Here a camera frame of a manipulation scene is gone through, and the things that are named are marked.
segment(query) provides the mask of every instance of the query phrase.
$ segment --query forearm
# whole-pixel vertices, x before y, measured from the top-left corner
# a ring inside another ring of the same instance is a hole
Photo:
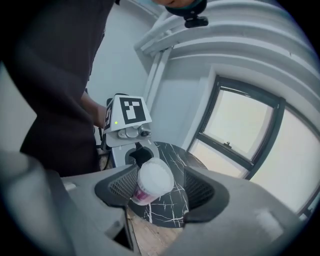
[[[106,107],[96,103],[86,92],[83,93],[81,102],[84,109],[91,115],[94,125],[103,128],[107,110]]]

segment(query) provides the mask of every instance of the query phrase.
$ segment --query window frame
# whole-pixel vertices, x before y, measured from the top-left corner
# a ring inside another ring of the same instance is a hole
[[[230,146],[220,143],[219,141],[204,134],[204,130],[216,105],[220,91],[227,91],[245,97],[250,97],[273,108],[266,133],[252,160],[248,160],[238,152],[232,150]],[[245,179],[250,180],[266,160],[276,141],[284,116],[285,107],[286,100],[282,97],[278,97],[254,85],[217,75],[214,80],[214,85],[208,100],[208,104],[187,150],[190,150],[196,139],[200,140],[248,170],[248,174],[246,175]]]

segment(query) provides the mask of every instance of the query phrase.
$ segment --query black round table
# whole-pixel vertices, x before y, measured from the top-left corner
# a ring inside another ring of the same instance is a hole
[[[171,192],[145,205],[137,205],[130,200],[128,206],[142,219],[166,228],[182,228],[184,214],[189,211],[187,194],[184,185],[184,167],[207,169],[205,165],[184,149],[164,142],[154,143],[160,159],[171,169],[174,177],[174,187]]]

